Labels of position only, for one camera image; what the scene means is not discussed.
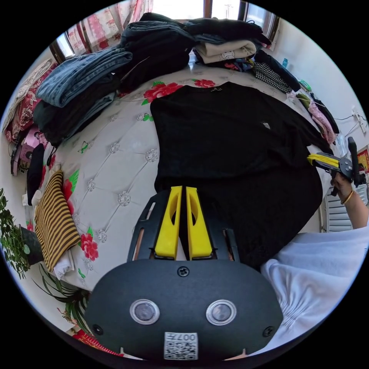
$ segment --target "floral bedspread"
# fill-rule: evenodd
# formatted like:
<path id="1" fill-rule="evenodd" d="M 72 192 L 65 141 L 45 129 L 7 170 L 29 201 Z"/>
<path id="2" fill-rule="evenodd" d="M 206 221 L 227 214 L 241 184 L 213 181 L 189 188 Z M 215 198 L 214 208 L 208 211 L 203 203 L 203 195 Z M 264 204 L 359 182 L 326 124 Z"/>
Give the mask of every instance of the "floral bedspread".
<path id="1" fill-rule="evenodd" d="M 51 167 L 61 163 L 64 195 L 81 234 L 81 243 L 71 249 L 75 270 L 66 274 L 65 281 L 91 291 L 104 274 L 126 262 L 136 221 L 156 193 L 159 142 L 150 103 L 183 85 L 205 88 L 228 81 L 283 101 L 316 127 L 298 100 L 251 74 L 194 63 L 118 96 L 93 123 L 57 149 L 49 166 L 45 163 L 52 147 L 45 150 L 41 191 Z M 310 149 L 319 151 L 313 146 Z M 325 195 L 330 176 L 323 170 L 319 174 Z M 34 212 L 27 208 L 27 227 L 32 229 Z"/>

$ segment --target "power outlet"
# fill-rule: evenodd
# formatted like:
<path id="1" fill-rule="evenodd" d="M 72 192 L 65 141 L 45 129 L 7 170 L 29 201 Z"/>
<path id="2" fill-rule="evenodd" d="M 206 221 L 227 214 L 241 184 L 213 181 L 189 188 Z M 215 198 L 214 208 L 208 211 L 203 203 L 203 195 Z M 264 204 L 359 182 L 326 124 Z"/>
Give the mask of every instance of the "power outlet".
<path id="1" fill-rule="evenodd" d="M 355 105 L 352 106 L 352 115 L 357 119 L 358 123 L 360 124 L 362 132 L 365 133 L 366 132 L 365 124 L 362 121 L 362 119 L 360 118 L 359 112 L 357 111 Z"/>

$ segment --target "green plant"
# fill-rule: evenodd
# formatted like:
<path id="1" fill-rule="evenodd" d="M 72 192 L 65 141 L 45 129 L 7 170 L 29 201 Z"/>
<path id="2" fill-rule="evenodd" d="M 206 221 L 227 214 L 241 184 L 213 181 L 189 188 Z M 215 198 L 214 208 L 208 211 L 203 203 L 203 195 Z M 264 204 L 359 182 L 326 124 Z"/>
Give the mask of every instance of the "green plant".
<path id="1" fill-rule="evenodd" d="M 18 273 L 19 278 L 25 278 L 24 273 L 30 268 L 27 260 L 30 249 L 23 243 L 21 231 L 14 225 L 14 217 L 9 209 L 6 209 L 7 202 L 2 188 L 0 189 L 1 247 L 7 263 Z"/>
<path id="2" fill-rule="evenodd" d="M 92 333 L 87 328 L 84 319 L 84 313 L 86 310 L 86 306 L 88 304 L 88 297 L 90 295 L 90 292 L 85 289 L 74 288 L 73 286 L 70 285 L 68 285 L 67 287 L 64 282 L 59 281 L 56 277 L 48 273 L 41 264 L 39 264 L 38 267 L 40 269 L 42 282 L 46 290 L 44 290 L 34 281 L 35 284 L 49 296 L 54 297 L 61 303 L 65 303 L 65 312 L 62 313 L 64 318 L 69 322 L 73 322 L 74 319 L 77 325 L 85 333 L 91 336 Z M 55 295 L 51 293 L 49 287 L 57 291 L 58 294 Z"/>

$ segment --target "white shirt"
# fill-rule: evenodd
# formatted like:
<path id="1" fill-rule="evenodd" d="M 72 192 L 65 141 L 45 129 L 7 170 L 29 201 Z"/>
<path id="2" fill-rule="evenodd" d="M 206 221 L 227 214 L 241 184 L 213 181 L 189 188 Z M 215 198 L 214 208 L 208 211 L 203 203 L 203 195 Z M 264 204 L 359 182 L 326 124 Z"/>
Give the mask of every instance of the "white shirt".
<path id="1" fill-rule="evenodd" d="M 283 322 L 260 354 L 304 334 L 326 318 L 354 282 L 369 245 L 364 228 L 298 234 L 261 273 L 272 284 Z"/>

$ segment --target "qr code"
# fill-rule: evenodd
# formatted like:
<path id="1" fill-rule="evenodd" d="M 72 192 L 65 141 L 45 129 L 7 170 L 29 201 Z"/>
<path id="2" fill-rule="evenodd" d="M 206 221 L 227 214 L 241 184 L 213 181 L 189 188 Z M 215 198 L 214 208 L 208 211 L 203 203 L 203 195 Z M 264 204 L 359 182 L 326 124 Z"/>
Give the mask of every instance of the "qr code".
<path id="1" fill-rule="evenodd" d="M 165 332 L 164 359 L 197 360 L 197 333 Z"/>

